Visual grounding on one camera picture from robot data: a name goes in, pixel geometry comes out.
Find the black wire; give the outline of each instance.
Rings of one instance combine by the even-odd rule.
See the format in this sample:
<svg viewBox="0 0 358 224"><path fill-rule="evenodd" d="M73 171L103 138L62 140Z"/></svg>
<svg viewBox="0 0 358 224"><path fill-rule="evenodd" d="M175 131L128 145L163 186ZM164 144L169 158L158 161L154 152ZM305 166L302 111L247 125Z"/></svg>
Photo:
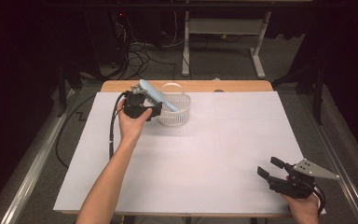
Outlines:
<svg viewBox="0 0 358 224"><path fill-rule="evenodd" d="M61 136L62 136L62 131L65 129L65 126L66 124L68 123L68 120L75 114L75 112L78 110L79 107L81 107L83 104L85 104L88 100L92 99L95 97L96 94L94 95L91 95L91 97L87 98L85 101L83 101L82 103L80 103L80 105L78 105L74 111L66 118L65 120L65 123L62 125L59 133L58 133L58 137L57 137L57 142L56 142L56 145L55 145L55 152L56 152L56 157L57 157L57 160L60 162L60 164L62 166L64 166L66 169L69 168L69 165L67 165L60 157L60 154L59 154L59 150L58 150L58 145L60 143L60 139L61 139Z"/></svg>
<svg viewBox="0 0 358 224"><path fill-rule="evenodd" d="M150 55L147 53L147 50L145 48L145 55L147 55L147 57L150 59L150 61L153 61L155 63L161 63L161 64L167 64L167 65L173 65L173 71L172 71L172 79L174 79L174 75L175 75L175 70L176 70L176 63L164 63L164 62L160 62L156 59L153 59L152 57L150 57Z"/></svg>
<svg viewBox="0 0 358 224"><path fill-rule="evenodd" d="M319 188L318 186L315 185L315 188L317 189L313 189L313 193L319 198L319 201L321 201L321 205L318 208L318 217L321 215L322 211L324 210L324 206L326 203L326 199L324 197L324 192L321 190L321 188Z"/></svg>
<svg viewBox="0 0 358 224"><path fill-rule="evenodd" d="M148 61L144 62L142 57L139 56L139 59L143 62L141 65L139 65L138 67L138 70L137 71L134 71L133 69L131 69L132 71L134 71L135 73L130 75L129 77L126 77L125 79L128 80L132 77L139 77L141 79L144 79L141 74L148 68L149 64L148 64ZM141 69L144 67L144 65L146 64L146 68L144 70L141 71Z"/></svg>
<svg viewBox="0 0 358 224"><path fill-rule="evenodd" d="M126 62L126 64L127 64L126 69L120 74L120 76L117 78L117 80L123 80L128 68L130 67L130 59L129 59L129 51L128 50L127 50L126 54L124 54L124 62Z"/></svg>
<svg viewBox="0 0 358 224"><path fill-rule="evenodd" d="M172 35L163 35L162 38L165 38L167 41L170 41L170 43L166 43L166 40L163 40L164 43L162 44L163 48L173 48L184 44L184 38L176 36L175 42L172 42L171 39L174 39Z"/></svg>
<svg viewBox="0 0 358 224"><path fill-rule="evenodd" d="M142 57L138 52L135 52L135 51L130 51L130 53L136 54L138 57L130 58L130 59L129 59L129 62L130 62L131 60L134 60L134 59L139 59L139 60L141 60L141 62L142 62L142 64L140 64L140 65L130 64L130 69L131 69L132 71L134 71L135 74L137 74L137 75L142 74L142 73L147 69L147 67L148 67L149 59ZM144 70L140 71L141 68L142 68L145 64L146 64L146 68L145 68ZM131 66L138 67L138 70L135 71Z"/></svg>
<svg viewBox="0 0 358 224"><path fill-rule="evenodd" d="M113 132L113 128L115 126L115 119L116 119L116 116L117 114L121 111L121 109L117 111L117 105L118 105L118 102L120 102L120 99L121 97L123 97L124 95L126 95L125 92L122 92L117 100L116 100L116 103L115 103L115 108L113 109L113 113L112 113L112 119L110 120L110 134L109 134L109 160L113 157L113 154L114 154L114 132Z"/></svg>
<svg viewBox="0 0 358 224"><path fill-rule="evenodd" d="M119 68L112 72L111 74L107 75L109 79L112 79L112 77L120 76L122 73L125 73L127 71L127 68L129 66L129 63L127 61L127 58L123 59L123 62L119 64Z"/></svg>

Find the table leg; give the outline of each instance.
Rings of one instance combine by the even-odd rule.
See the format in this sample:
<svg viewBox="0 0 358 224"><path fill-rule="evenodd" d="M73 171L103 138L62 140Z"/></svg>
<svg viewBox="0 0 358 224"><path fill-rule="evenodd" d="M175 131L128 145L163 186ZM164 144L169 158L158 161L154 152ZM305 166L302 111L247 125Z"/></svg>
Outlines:
<svg viewBox="0 0 358 224"><path fill-rule="evenodd" d="M185 17L185 48L183 50L183 61L182 61L182 76L184 77L190 75L190 51L188 48L189 18L190 18L190 12L187 11Z"/></svg>
<svg viewBox="0 0 358 224"><path fill-rule="evenodd" d="M266 78L266 74L264 73L263 66L261 65L260 58L258 57L258 52L260 51L261 44L264 39L264 35L266 34L267 26L269 25L269 17L271 12L268 11L264 15L263 23L260 26L260 31L258 33L257 45L255 48L251 48L251 55L255 65L255 71L257 72L257 76L261 79Z"/></svg>

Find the gray floor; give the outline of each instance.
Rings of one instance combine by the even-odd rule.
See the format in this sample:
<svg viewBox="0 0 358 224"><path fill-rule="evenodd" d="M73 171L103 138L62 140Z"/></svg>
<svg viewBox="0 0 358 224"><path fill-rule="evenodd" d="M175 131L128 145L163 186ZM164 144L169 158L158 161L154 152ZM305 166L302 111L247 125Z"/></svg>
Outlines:
<svg viewBox="0 0 358 224"><path fill-rule="evenodd" d="M260 51L267 80L272 81L286 75L302 38L285 40L265 39ZM218 40L209 40L207 48L201 37L190 38L193 47L190 53L192 79L257 79L249 48L255 45L255 38L245 37L235 43L225 43ZM182 46L175 48L156 49L148 47L147 52L157 61L176 63L175 70L172 64L155 63L149 61L147 70L141 76L145 79L190 79L180 75L182 68ZM139 59L133 59L132 64L140 64ZM109 67L103 66L108 73ZM129 69L127 77L134 72ZM324 102L322 116L324 125L316 125L310 113L310 95L297 95L294 91L296 84L283 84L276 88L280 94L287 117L292 125L296 139L304 157L321 166L338 172L343 180L331 181L317 179L327 197L325 207L327 215L320 218L321 223L358 223L358 145L349 131L345 120L340 116L331 98L328 89L324 88ZM81 91L71 97L73 106L85 101L101 88L101 83L85 82ZM86 118L92 100L78 108L76 112L83 112ZM55 106L40 130L31 147L19 163L12 177L0 194L0 223L13 198L27 175L37 153L51 135L54 124L57 122L58 107ZM77 141L81 135L85 121L79 119L75 113L63 129L58 151L62 160L69 164L76 149ZM53 148L44 165L34 190L22 209L16 223L72 223L76 216L64 215L52 211L66 169L58 162L55 148ZM268 223L294 223L291 218L269 218Z"/></svg>

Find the black cable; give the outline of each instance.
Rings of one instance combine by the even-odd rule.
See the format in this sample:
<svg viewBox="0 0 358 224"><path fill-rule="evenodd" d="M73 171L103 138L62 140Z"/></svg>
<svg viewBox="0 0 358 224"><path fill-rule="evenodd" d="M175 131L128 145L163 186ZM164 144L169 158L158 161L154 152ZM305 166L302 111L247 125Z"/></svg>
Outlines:
<svg viewBox="0 0 358 224"><path fill-rule="evenodd" d="M116 103L115 103L115 107L114 107L114 109L113 109L112 119L110 120L109 160L113 157L113 154L114 154L114 148L113 148L113 146L114 146L114 142L113 142L113 141L114 141L114 132L113 132L113 128L114 128L114 126L115 126L115 119L116 119L117 114L121 111L121 109L120 109L118 112L116 112L116 111L117 111L117 105L118 105L118 102L120 102L121 97L123 97L124 95L126 95L126 93L125 93L125 92L122 92L122 93L118 96L118 98L117 98L117 100L116 100Z"/></svg>
<svg viewBox="0 0 358 224"><path fill-rule="evenodd" d="M139 74L139 75L142 74L142 73L147 69L147 67L148 67L149 59L142 57L139 53L137 53L137 52L135 52L135 51L129 51L129 53L132 53L132 54L135 54L135 55L138 56L138 57L130 58L130 59L129 59L129 62L132 61L132 60L134 60L134 59L139 59L139 60L141 60L141 62L142 62L142 64L140 64L140 65L130 64L130 69L131 69L132 71L134 71L136 74ZM145 64L146 64L146 68L145 68L144 70L140 71L141 68L142 68ZM138 67L138 70L135 71L134 69L132 69L132 66L133 66L133 67Z"/></svg>
<svg viewBox="0 0 358 224"><path fill-rule="evenodd" d="M171 39L174 39L174 36L172 35L162 35L162 47L163 48L173 48L182 45L185 42L185 39L183 37L178 38L176 37L176 41L173 43Z"/></svg>
<svg viewBox="0 0 358 224"><path fill-rule="evenodd" d="M324 197L324 192L315 185L316 189L313 189L313 193L319 198L319 201L321 201L321 205L318 208L318 217L321 215L322 211L324 210L324 206L326 204L326 199Z"/></svg>
<svg viewBox="0 0 358 224"><path fill-rule="evenodd" d="M80 103L80 105L78 105L74 111L67 117L67 119L65 120L65 123L62 125L59 133L58 133L58 136L57 136L57 142L56 142L56 146L55 146L55 152L56 152L56 157L57 157L57 160L60 162L60 164L62 166L64 166L66 169L69 168L69 165L67 165L60 157L60 154L59 154L59 151L58 151L58 145L60 143L60 139L61 139L61 136L62 136L62 131L65 129L65 126L66 124L68 123L68 120L75 114L75 112L78 110L79 107L81 107L83 104L85 104L88 100L92 99L95 97L96 94L94 95L91 95L91 97L87 98L85 101L83 101L82 103Z"/></svg>
<svg viewBox="0 0 358 224"><path fill-rule="evenodd" d="M123 80L128 68L130 67L130 59L129 59L128 51L126 52L126 54L124 54L124 62L126 63L126 69L120 74L120 76L117 78L117 80Z"/></svg>
<svg viewBox="0 0 358 224"><path fill-rule="evenodd" d="M106 77L112 79L112 77L120 76L122 73L125 73L127 71L128 66L129 66L128 61L126 57L124 57L122 63L119 64L119 68L115 72L106 75Z"/></svg>
<svg viewBox="0 0 358 224"><path fill-rule="evenodd" d="M120 75L122 73L125 73L125 71L127 70L127 64L126 64L126 61L123 61L121 64L120 64L120 67L113 71L112 73L108 74L108 75L102 75L102 74L94 74L93 72L91 72L88 68L84 67L83 65L79 64L79 63L76 63L74 61L71 61L70 62L72 65L74 65L75 67L77 67L78 70L80 71L85 71L87 74L91 75L92 77L85 77L83 75L80 75L81 77L83 77L84 79L86 80L99 80L99 81L106 81L106 80L110 80L111 77L114 77L114 76L117 76L117 75Z"/></svg>
<svg viewBox="0 0 358 224"><path fill-rule="evenodd" d="M137 77L137 76L140 77L140 78L142 78L142 79L144 79L144 78L141 76L141 74L142 74L142 73L148 68L148 66L149 66L148 60L146 60L146 62L144 62L144 60L143 60L144 58L143 58L143 57L141 57L138 53L135 53L135 54L138 55L138 58L139 58L143 63L142 63L141 65L139 65L137 71L134 71L134 70L130 67L130 69L131 69L132 71L134 71L135 73L132 74L132 75L130 75L129 77L126 77L126 78L125 78L126 80L128 80L128 79L130 79L130 78L132 78L132 77Z"/></svg>
<svg viewBox="0 0 358 224"><path fill-rule="evenodd" d="M145 48L145 55L147 55L147 57L150 59L150 61L153 61L153 62L155 62L155 63L173 65L172 79L174 79L175 70L176 70L176 63L164 63L164 62L157 61L157 60L153 59L152 57L150 57L150 55L147 53L146 48Z"/></svg>

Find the dark background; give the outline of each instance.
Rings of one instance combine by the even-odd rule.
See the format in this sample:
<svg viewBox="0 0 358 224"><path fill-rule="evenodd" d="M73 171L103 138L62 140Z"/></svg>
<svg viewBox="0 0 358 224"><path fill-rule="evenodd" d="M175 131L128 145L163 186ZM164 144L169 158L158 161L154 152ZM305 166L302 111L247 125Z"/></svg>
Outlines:
<svg viewBox="0 0 358 224"><path fill-rule="evenodd" d="M174 33L172 13L126 13L134 30L156 46L161 43L161 30L169 35ZM196 13L199 17L210 17L212 12ZM49 96L57 87L59 69L72 87L81 88L79 71L98 76L100 63L120 60L121 53L105 15L47 12L37 1L30 0L0 1L0 190L53 106ZM213 15L248 18L255 14ZM178 34L183 35L184 13L178 12L177 16L181 31ZM341 24L343 28L335 32ZM358 2L356 8L316 16L304 12L272 13L266 37L284 34L291 38L304 33L307 35L291 71L301 69L315 58L323 59L324 83L358 141ZM308 71L302 76L314 77L314 73ZM302 77L295 77L290 81L301 80Z"/></svg>

